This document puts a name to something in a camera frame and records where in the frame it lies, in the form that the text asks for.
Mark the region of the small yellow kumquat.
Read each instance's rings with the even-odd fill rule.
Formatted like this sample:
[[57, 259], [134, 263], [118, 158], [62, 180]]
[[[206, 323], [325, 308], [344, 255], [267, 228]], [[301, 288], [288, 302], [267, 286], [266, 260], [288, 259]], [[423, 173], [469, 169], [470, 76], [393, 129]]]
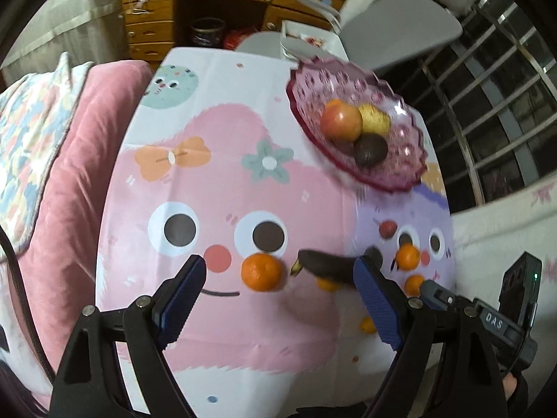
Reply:
[[376, 325], [370, 316], [366, 316], [362, 319], [362, 322], [359, 325], [359, 329], [362, 331], [362, 333], [367, 335], [372, 335], [377, 332]]
[[316, 282], [316, 286], [320, 290], [328, 293], [335, 293], [344, 288], [344, 286], [341, 283], [337, 283], [335, 281], [331, 281], [321, 277], [317, 277], [315, 282]]

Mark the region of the orange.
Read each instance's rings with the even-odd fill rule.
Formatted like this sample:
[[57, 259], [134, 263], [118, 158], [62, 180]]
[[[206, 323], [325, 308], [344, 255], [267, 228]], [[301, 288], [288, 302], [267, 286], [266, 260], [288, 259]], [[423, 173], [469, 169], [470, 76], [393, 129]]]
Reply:
[[420, 264], [421, 252], [411, 243], [405, 243], [395, 253], [395, 265], [398, 270], [412, 271]]
[[425, 281], [426, 278], [421, 274], [409, 276], [404, 284], [404, 290], [408, 297], [418, 297], [420, 295], [420, 288]]
[[241, 267], [244, 285], [260, 293], [276, 290], [282, 281], [282, 274], [281, 262], [265, 253], [255, 253], [245, 258]]

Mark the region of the dark overripe banana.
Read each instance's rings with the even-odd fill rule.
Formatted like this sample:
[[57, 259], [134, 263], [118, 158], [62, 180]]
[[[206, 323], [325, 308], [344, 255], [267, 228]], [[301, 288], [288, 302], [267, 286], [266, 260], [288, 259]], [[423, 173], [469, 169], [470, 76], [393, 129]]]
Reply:
[[353, 266], [356, 260], [313, 249], [301, 249], [290, 269], [290, 276], [296, 277], [306, 270], [317, 278], [354, 287]]

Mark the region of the dark avocado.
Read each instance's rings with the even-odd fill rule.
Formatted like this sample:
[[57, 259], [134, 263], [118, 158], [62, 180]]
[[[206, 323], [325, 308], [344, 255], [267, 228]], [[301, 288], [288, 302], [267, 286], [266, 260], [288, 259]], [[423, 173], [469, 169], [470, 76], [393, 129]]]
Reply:
[[387, 154], [387, 141], [377, 133], [362, 134], [355, 141], [353, 155], [359, 168], [372, 168], [384, 161]]

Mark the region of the yellow pear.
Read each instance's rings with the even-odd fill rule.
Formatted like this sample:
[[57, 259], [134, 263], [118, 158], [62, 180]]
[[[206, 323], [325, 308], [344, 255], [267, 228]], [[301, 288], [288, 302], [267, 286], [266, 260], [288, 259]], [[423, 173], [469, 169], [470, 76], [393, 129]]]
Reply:
[[363, 134], [378, 134], [383, 138], [388, 136], [391, 129], [391, 118], [388, 114], [372, 104], [362, 104], [358, 109], [362, 117]]

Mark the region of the pink bed blanket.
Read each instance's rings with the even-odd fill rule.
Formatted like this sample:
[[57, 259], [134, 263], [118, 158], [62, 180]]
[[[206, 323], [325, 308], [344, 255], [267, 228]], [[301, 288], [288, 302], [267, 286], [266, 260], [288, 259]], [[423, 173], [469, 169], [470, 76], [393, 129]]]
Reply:
[[62, 357], [81, 310], [93, 303], [96, 253], [110, 177], [153, 73], [144, 61], [93, 65], [50, 170], [30, 244], [17, 255], [45, 355]]

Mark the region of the cartoon printed tablecloth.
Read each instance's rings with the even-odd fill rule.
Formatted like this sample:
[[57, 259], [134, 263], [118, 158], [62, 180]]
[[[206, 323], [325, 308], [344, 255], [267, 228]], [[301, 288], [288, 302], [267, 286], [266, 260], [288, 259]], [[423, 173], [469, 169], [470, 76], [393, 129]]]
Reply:
[[[455, 283], [453, 227], [437, 159], [408, 192], [355, 182], [317, 151], [291, 112], [292, 64], [226, 50], [177, 47], [146, 88], [110, 180], [96, 268], [96, 303], [128, 306], [155, 293], [187, 258], [207, 263], [204, 291], [165, 357], [200, 417], [285, 417], [298, 408], [372, 398], [394, 358], [352, 288], [328, 293], [309, 272], [276, 290], [244, 285], [255, 253], [285, 268], [301, 249], [382, 252], [404, 288], [412, 274]], [[398, 270], [405, 243], [421, 252]]]

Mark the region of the metal window grille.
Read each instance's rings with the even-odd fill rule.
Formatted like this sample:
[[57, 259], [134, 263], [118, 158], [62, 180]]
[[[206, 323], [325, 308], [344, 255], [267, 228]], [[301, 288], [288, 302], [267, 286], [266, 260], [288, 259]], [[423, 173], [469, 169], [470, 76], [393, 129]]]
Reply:
[[462, 35], [417, 63], [449, 208], [472, 209], [556, 171], [556, 57], [513, 0], [477, 0]]

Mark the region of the floral quilt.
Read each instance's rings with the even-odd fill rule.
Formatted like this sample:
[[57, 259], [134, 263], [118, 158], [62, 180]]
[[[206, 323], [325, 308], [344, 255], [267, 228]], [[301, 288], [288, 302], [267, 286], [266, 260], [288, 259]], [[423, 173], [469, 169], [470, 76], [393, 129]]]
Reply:
[[1, 93], [1, 228], [17, 255], [30, 244], [50, 170], [74, 120], [91, 61], [64, 52], [52, 72], [28, 73]]

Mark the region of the pink plastic fruit bowl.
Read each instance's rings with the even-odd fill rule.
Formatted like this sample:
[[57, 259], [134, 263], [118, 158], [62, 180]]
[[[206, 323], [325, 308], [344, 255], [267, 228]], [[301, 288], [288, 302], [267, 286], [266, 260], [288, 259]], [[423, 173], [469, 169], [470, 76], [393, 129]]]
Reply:
[[286, 86], [291, 112], [332, 165], [384, 192], [408, 192], [427, 170], [416, 113], [387, 82], [337, 59], [300, 61]]

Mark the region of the grey office chair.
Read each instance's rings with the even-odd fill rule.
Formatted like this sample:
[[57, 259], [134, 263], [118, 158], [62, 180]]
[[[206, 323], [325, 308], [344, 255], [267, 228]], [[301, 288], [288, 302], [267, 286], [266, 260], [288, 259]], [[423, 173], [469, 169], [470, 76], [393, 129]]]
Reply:
[[[378, 0], [346, 23], [333, 7], [319, 0], [297, 0], [324, 16], [346, 50], [347, 61], [375, 73], [443, 47], [457, 40], [463, 28], [457, 20], [477, 0]], [[280, 45], [277, 32], [254, 33], [241, 41], [241, 53], [285, 61], [311, 60], [291, 57]]]

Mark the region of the white storage bin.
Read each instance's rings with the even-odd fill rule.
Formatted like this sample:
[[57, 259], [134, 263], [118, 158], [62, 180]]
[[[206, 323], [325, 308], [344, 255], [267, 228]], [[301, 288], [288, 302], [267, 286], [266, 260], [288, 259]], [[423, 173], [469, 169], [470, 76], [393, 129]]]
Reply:
[[280, 45], [291, 57], [338, 57], [342, 61], [348, 60], [340, 37], [333, 31], [313, 25], [283, 21]]

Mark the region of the lace covered cabinet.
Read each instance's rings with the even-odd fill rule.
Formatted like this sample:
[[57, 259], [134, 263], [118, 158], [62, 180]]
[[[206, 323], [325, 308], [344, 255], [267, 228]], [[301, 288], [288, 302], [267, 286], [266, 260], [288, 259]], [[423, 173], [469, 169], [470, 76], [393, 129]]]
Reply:
[[1, 72], [12, 84], [28, 73], [54, 70], [69, 54], [71, 64], [127, 59], [122, 0], [47, 0], [10, 48]]

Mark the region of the wooden desk with drawers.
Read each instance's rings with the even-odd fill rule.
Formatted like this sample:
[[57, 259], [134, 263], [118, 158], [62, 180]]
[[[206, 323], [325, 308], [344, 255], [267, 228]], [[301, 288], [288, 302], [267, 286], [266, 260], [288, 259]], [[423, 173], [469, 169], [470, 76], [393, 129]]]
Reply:
[[[319, 0], [342, 9], [346, 0]], [[122, 0], [130, 57], [158, 66], [171, 48], [194, 46], [195, 33], [221, 21], [224, 34], [252, 28], [279, 31], [292, 20], [327, 28], [325, 17], [297, 0]]]

